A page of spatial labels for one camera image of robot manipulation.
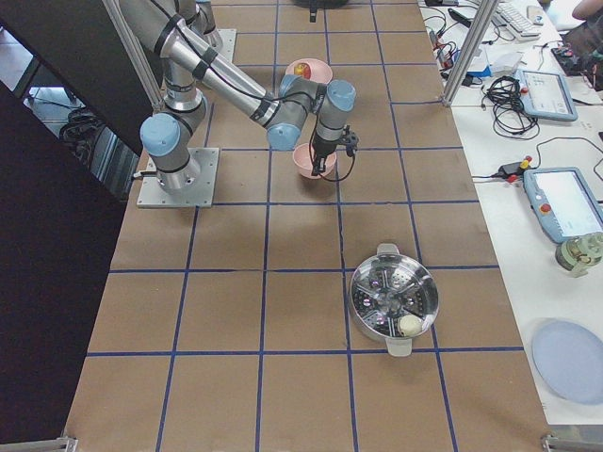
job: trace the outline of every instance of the screen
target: screen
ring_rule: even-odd
[[[534,174],[545,193],[564,236],[603,232],[603,226],[577,175],[573,171]]]
[[[534,110],[562,115],[570,113],[565,92],[557,74],[524,72],[524,76]]]

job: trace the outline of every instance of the person's arm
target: person's arm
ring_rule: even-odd
[[[603,0],[582,0],[572,11],[572,16],[575,19],[585,21],[602,8]]]

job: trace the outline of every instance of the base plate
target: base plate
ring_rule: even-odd
[[[201,174],[197,181],[187,188],[168,192],[156,177],[145,177],[142,181],[137,206],[140,208],[211,207],[214,200],[216,172],[218,171],[218,148],[190,148],[190,156],[199,162]],[[155,163],[149,160],[147,171],[155,171]]]
[[[236,28],[218,29],[218,33],[220,33],[220,37],[222,38],[220,55],[232,63],[233,56],[235,55]]]

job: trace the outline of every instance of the light blue plate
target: light blue plate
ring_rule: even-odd
[[[603,403],[603,342],[575,323],[554,321],[536,332],[531,352],[538,372],[559,396]]]

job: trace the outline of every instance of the robotic arm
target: robotic arm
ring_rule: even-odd
[[[323,85],[286,75],[279,97],[273,97],[216,50],[220,35],[209,1],[120,0],[120,6],[142,45],[164,61],[167,110],[143,123],[140,134],[166,188],[183,188],[194,182],[198,172],[187,150],[205,113],[195,80],[266,128],[275,150],[293,149],[308,114],[317,115],[311,138],[314,175],[324,172],[327,156],[338,145],[346,145],[350,155],[355,153],[357,138],[346,126],[356,94],[350,83],[334,80]]]

